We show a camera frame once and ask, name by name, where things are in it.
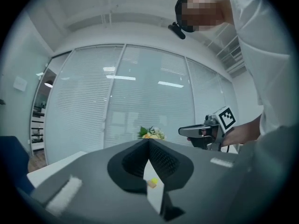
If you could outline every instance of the blue chair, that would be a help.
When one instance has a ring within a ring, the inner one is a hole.
[[[15,136],[0,137],[0,158],[13,184],[30,195],[34,187],[27,178],[29,155]]]

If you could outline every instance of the wooden floor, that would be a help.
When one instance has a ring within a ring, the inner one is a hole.
[[[31,173],[45,166],[47,166],[47,164],[44,151],[35,152],[34,155],[29,159],[28,172]]]

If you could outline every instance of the ceiling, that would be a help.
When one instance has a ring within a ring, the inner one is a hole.
[[[175,21],[177,0],[32,0],[26,8],[43,39],[56,50],[70,33],[95,24],[138,22],[167,28]],[[235,28],[222,24],[210,31],[186,33],[211,49],[226,69],[236,63]]]

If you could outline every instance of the white shirt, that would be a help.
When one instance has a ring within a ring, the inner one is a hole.
[[[294,45],[267,0],[230,0],[245,62],[264,110],[264,135],[298,120],[298,74]]]

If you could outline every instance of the black hair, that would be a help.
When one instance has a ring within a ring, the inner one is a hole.
[[[188,0],[178,0],[174,10],[176,12],[176,18],[177,18],[177,23],[181,29],[183,29],[186,32],[194,32],[196,28],[193,26],[188,26],[187,21],[182,20],[182,5],[183,3],[187,3]]]

